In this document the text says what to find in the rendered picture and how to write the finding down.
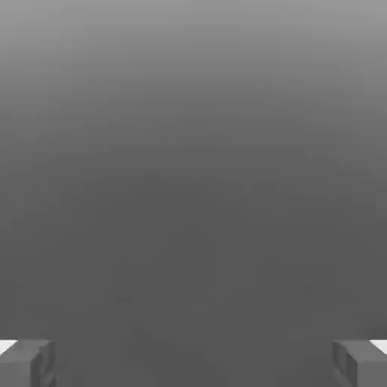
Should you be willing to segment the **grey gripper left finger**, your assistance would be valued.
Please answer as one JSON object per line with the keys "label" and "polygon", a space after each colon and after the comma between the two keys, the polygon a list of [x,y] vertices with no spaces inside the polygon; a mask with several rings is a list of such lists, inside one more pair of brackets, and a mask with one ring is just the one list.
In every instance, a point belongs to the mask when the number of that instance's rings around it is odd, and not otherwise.
{"label": "grey gripper left finger", "polygon": [[56,345],[49,339],[0,339],[0,387],[57,387]]}

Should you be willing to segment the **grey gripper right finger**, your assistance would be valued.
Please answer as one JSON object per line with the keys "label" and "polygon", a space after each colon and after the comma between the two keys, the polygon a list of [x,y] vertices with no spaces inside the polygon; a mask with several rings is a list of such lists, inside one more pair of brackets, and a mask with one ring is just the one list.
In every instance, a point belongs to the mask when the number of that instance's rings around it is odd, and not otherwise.
{"label": "grey gripper right finger", "polygon": [[334,340],[332,356],[339,387],[387,387],[387,339]]}

